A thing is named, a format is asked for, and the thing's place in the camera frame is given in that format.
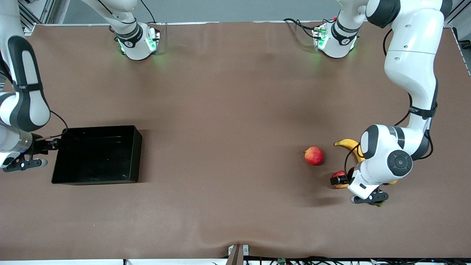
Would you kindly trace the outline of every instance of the black plastic bin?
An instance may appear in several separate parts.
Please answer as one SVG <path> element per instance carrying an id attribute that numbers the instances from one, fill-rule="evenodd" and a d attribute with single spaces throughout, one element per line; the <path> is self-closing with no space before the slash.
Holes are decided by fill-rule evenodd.
<path id="1" fill-rule="evenodd" d="M 142 135 L 135 126 L 69 128 L 61 143 L 53 184 L 138 181 Z"/>

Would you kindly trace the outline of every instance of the banana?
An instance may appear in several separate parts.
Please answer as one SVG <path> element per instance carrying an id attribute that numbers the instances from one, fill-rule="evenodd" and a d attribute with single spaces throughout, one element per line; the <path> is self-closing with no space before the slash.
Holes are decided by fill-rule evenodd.
<path id="1" fill-rule="evenodd" d="M 338 142 L 334 143 L 333 145 L 334 146 L 342 146 L 342 147 L 347 148 L 348 150 L 352 150 L 358 145 L 358 142 L 355 141 L 355 140 L 352 140 L 352 139 L 343 139 L 341 141 L 338 141 Z M 353 153 L 357 157 L 357 161 L 359 163 L 365 159 L 364 157 L 362 157 L 363 153 L 361 151 L 360 146 L 358 146 L 358 148 L 355 148 L 355 150 L 353 150 Z"/>

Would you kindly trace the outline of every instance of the brown tabletop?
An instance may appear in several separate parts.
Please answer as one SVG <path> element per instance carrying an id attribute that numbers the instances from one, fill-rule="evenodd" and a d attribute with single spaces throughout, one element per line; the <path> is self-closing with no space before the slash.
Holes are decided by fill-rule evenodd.
<path id="1" fill-rule="evenodd" d="M 383 187 L 379 208 L 329 178 L 347 154 L 334 142 L 407 111 L 383 70 L 386 29 L 364 25 L 343 59 L 293 24 L 160 29 L 160 53 L 131 61 L 106 26 L 36 27 L 51 109 L 70 127 L 134 124 L 141 170 L 138 183 L 53 185 L 52 152 L 45 168 L 1 173 L 1 259 L 222 257 L 236 242 L 253 256 L 471 256 L 471 85 L 450 30 L 435 63 L 435 152 Z M 61 129 L 52 117 L 37 133 Z M 304 161 L 310 146 L 324 165 Z"/>

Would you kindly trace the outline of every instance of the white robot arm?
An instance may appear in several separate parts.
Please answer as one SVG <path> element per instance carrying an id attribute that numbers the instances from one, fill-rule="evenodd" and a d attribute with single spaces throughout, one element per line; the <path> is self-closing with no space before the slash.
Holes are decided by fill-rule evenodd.
<path id="1" fill-rule="evenodd" d="M 138 23 L 131 11 L 137 0 L 82 0 L 99 13 L 111 26 L 121 49 L 130 59 L 143 60 L 157 52 L 160 33 Z"/>
<path id="2" fill-rule="evenodd" d="M 137 23 L 131 11 L 137 0 L 83 0 L 103 16 L 118 36 L 122 51 L 133 60 L 142 60 L 157 51 L 159 33 L 144 23 Z M 0 70 L 12 83 L 15 93 L 0 91 L 0 167 L 42 151 L 34 149 L 31 132 L 43 127 L 50 119 L 50 109 L 44 97 L 41 77 L 34 50 L 24 37 L 17 0 L 2 0 L 0 4 Z M 33 167 L 45 166 L 37 159 Z"/>
<path id="3" fill-rule="evenodd" d="M 336 0 L 340 4 L 337 19 L 319 27 L 315 36 L 316 49 L 332 58 L 345 57 L 353 49 L 357 33 L 366 19 L 368 0 Z"/>
<path id="4" fill-rule="evenodd" d="M 429 149 L 430 125 L 437 107 L 438 92 L 433 62 L 442 35 L 444 16 L 451 10 L 451 0 L 369 0 L 364 8 L 357 8 L 365 4 L 363 0 L 338 2 L 343 3 L 342 9 L 353 8 L 350 14 L 356 15 L 349 15 L 350 18 L 342 16 L 341 20 L 341 15 L 347 14 L 341 11 L 332 24 L 337 25 L 339 21 L 346 24 L 344 20 L 350 20 L 361 25 L 355 18 L 359 18 L 364 10 L 364 15 L 372 24 L 381 28 L 391 26 L 394 37 L 384 70 L 391 81 L 409 93 L 412 102 L 407 127 L 375 124 L 361 136 L 365 160 L 353 169 L 348 188 L 361 199 L 367 199 L 381 184 L 409 174 L 413 161 L 422 158 Z M 331 28 L 326 31 L 329 41 L 318 49 L 331 57 L 343 57 L 353 47 L 342 47 L 332 41 L 329 33 L 332 34 L 338 27 Z"/>

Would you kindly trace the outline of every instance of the apple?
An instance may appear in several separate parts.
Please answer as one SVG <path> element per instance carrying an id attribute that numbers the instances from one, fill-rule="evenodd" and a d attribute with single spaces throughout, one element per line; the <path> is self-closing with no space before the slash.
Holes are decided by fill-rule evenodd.
<path id="1" fill-rule="evenodd" d="M 304 159 L 313 166 L 318 166 L 324 162 L 324 152 L 319 147 L 309 147 L 304 151 Z"/>
<path id="2" fill-rule="evenodd" d="M 340 177 L 340 176 L 345 176 L 345 171 L 341 170 L 341 171 L 338 171 L 338 172 L 335 172 L 333 175 L 332 175 L 332 178 L 336 178 L 336 177 Z M 334 185 L 334 187 L 336 189 L 345 189 L 347 188 L 349 185 L 348 184 L 336 184 Z"/>

